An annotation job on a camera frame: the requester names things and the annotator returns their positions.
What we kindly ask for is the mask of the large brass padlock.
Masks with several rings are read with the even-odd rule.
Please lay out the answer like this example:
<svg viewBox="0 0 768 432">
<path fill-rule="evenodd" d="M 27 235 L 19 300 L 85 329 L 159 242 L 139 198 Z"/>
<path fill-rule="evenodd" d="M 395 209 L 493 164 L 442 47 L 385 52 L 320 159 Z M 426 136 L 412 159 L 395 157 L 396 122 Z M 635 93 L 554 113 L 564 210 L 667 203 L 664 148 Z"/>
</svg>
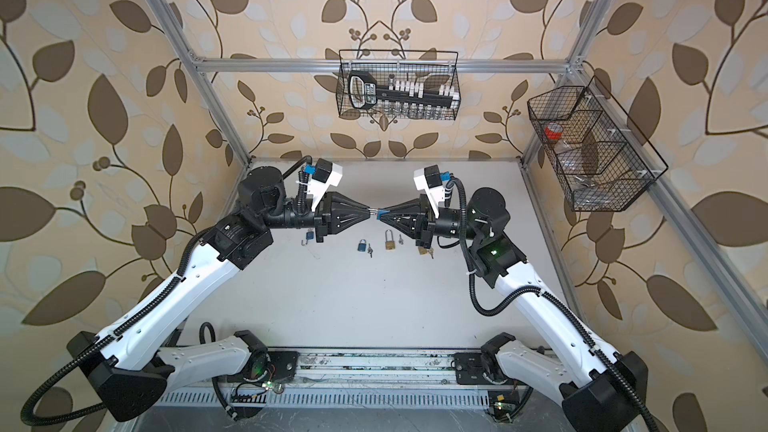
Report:
<svg viewBox="0 0 768 432">
<path fill-rule="evenodd" d="M 385 249 L 394 250 L 396 248 L 396 242 L 394 240 L 394 233 L 392 230 L 385 231 Z"/>
</svg>

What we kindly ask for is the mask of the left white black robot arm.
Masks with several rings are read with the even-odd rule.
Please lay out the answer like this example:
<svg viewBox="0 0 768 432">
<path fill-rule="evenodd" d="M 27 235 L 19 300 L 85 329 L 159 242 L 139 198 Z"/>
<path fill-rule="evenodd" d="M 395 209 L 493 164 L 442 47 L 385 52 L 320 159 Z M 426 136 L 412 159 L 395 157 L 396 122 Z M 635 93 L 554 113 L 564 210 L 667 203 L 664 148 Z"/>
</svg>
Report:
<svg viewBox="0 0 768 432">
<path fill-rule="evenodd" d="M 21 421 L 53 426 L 108 410 L 126 422 L 174 388 L 245 370 L 265 349 L 248 331 L 199 346 L 164 343 L 213 291 L 272 244 L 273 230 L 311 228 L 322 240 L 367 220 L 367 205 L 336 192 L 342 176 L 340 165 L 309 156 L 287 171 L 274 166 L 250 170 L 237 186 L 234 211 L 190 239 L 175 272 L 126 316 L 97 334 L 80 333 L 70 341 L 72 360 L 31 394 Z M 76 369 L 99 403 L 61 415 L 37 414 L 43 397 Z"/>
</svg>

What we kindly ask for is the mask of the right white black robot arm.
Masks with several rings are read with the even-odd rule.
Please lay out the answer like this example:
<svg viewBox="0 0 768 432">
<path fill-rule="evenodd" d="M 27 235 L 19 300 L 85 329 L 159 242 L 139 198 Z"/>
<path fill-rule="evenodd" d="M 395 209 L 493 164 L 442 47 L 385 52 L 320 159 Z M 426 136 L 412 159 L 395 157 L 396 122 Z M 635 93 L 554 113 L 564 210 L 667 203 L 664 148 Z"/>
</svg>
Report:
<svg viewBox="0 0 768 432">
<path fill-rule="evenodd" d="M 420 196 L 379 210 L 378 220 L 422 248 L 454 238 L 468 267 L 473 308 L 494 317 L 515 306 L 552 351 L 540 353 L 500 333 L 481 349 L 487 379 L 523 382 L 560 406 L 577 431 L 622 431 L 636 418 L 658 430 L 645 403 L 645 362 L 619 352 L 552 292 L 506 234 L 510 215 L 503 195 L 489 187 L 468 195 L 448 173 L 414 181 Z"/>
</svg>

